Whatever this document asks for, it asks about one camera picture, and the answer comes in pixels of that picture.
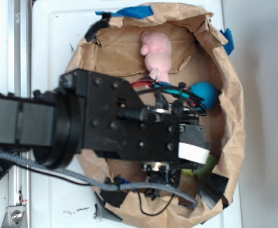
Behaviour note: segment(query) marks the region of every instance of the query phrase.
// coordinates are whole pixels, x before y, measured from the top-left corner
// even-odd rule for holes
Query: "metal bracket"
[[[27,212],[26,206],[7,207],[4,221],[1,228],[26,228]]]

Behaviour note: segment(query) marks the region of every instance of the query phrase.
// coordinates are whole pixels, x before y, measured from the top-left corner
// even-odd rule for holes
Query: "white wall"
[[[278,227],[278,0],[222,0],[243,83],[246,158],[240,176],[244,228]]]

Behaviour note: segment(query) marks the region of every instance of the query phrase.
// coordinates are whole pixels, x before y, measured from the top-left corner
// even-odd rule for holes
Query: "red wire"
[[[139,87],[139,86],[152,86],[153,84],[148,82],[136,82],[135,84],[132,84],[133,88]]]
[[[148,83],[152,83],[153,81],[151,79],[139,79],[135,82],[132,82],[131,85],[134,85],[136,83],[140,83],[140,82],[148,82]]]

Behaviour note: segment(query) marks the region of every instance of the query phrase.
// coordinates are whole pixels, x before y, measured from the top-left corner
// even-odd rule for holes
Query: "white tape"
[[[200,164],[206,164],[209,153],[209,150],[202,147],[183,142],[179,143],[179,158]]]

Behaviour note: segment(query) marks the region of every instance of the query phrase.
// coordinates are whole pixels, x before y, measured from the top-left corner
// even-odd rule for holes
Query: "paper bag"
[[[215,29],[212,13],[186,4],[152,3],[154,14],[144,19],[114,17],[109,28],[97,32],[90,42],[82,39],[67,67],[67,71],[81,68],[99,73],[121,76],[133,82],[146,75],[144,57],[140,54],[140,35],[143,31],[165,33],[173,47],[173,66],[170,81],[192,85],[208,81],[221,91],[220,102],[200,123],[206,129],[206,140],[211,143],[211,154],[219,159],[213,174],[225,177],[228,182],[222,199],[211,209],[201,199],[198,188],[201,183],[190,176],[182,176],[179,189],[198,201],[195,210],[179,205],[174,198],[169,207],[159,216],[149,217],[140,211],[138,195],[129,192],[120,205],[114,207],[105,202],[105,207],[122,219],[123,223],[139,228],[192,227],[220,213],[232,203],[241,165],[244,159],[244,101],[243,90],[235,69],[223,48],[226,38]],[[141,96],[153,105],[152,95]],[[145,181],[146,174],[137,162],[106,160],[98,158],[93,151],[84,150],[78,160],[89,177],[99,181],[122,175],[125,179]],[[167,194],[151,201],[141,194],[142,206],[147,213],[160,211],[169,201]]]

